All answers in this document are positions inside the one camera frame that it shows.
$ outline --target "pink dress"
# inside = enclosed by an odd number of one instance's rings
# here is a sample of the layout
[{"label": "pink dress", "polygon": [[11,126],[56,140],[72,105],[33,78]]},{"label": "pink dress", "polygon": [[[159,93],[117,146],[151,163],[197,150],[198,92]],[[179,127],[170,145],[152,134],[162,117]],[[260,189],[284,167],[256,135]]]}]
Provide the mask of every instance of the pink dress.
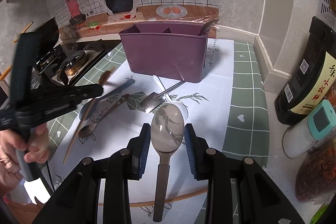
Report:
[{"label": "pink dress", "polygon": [[67,2],[71,17],[75,17],[82,14],[81,11],[79,10],[77,0],[65,0],[65,1]]}]

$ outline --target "glass jar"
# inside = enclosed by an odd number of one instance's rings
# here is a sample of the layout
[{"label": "glass jar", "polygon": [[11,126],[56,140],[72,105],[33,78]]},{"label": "glass jar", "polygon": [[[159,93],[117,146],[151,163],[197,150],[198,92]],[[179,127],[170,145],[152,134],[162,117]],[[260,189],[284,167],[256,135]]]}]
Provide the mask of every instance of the glass jar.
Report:
[{"label": "glass jar", "polygon": [[336,193],[336,139],[329,139],[302,163],[296,176],[296,197],[313,201]]}]

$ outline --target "green checkered tablecloth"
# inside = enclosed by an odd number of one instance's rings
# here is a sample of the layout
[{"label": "green checkered tablecloth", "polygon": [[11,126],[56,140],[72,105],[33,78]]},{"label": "green checkered tablecloth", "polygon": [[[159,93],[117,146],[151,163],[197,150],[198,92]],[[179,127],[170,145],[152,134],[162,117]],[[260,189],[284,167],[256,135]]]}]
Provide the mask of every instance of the green checkered tablecloth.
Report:
[{"label": "green checkered tablecloth", "polygon": [[[87,72],[76,85],[97,83],[101,74],[119,67],[126,56],[119,44]],[[49,148],[51,159],[59,144],[67,134],[77,117],[83,101],[77,108],[66,115],[47,123],[49,129]],[[260,166],[266,166],[269,149],[268,110],[263,81],[254,53],[253,45],[234,42],[234,77],[231,96],[230,114],[222,152],[231,158],[252,157]],[[238,204],[235,181],[231,180],[234,224],[238,223]],[[202,224],[205,219],[206,200],[194,224]]]}]

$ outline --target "barcode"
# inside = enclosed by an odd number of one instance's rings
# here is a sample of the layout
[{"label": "barcode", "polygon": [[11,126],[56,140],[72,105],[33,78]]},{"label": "barcode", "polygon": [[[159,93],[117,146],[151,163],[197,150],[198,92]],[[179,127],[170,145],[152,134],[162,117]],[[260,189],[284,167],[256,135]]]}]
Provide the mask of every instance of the barcode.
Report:
[{"label": "barcode", "polygon": [[300,65],[300,70],[302,71],[303,74],[306,73],[306,71],[308,70],[308,67],[309,66],[308,66],[306,60],[303,59],[301,65]]},{"label": "barcode", "polygon": [[288,84],[285,87],[285,94],[286,94],[286,97],[287,97],[287,101],[290,102],[293,99],[293,94],[292,94],[291,89],[289,88]]}]

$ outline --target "utensil holder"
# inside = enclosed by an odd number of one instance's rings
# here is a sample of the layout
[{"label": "utensil holder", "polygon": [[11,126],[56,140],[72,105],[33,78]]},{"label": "utensil holder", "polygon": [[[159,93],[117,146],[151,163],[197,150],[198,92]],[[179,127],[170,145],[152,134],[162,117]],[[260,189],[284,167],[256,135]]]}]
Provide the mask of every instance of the utensil holder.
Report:
[{"label": "utensil holder", "polygon": [[202,79],[208,33],[194,22],[140,22],[119,35],[134,73],[198,83]]}]

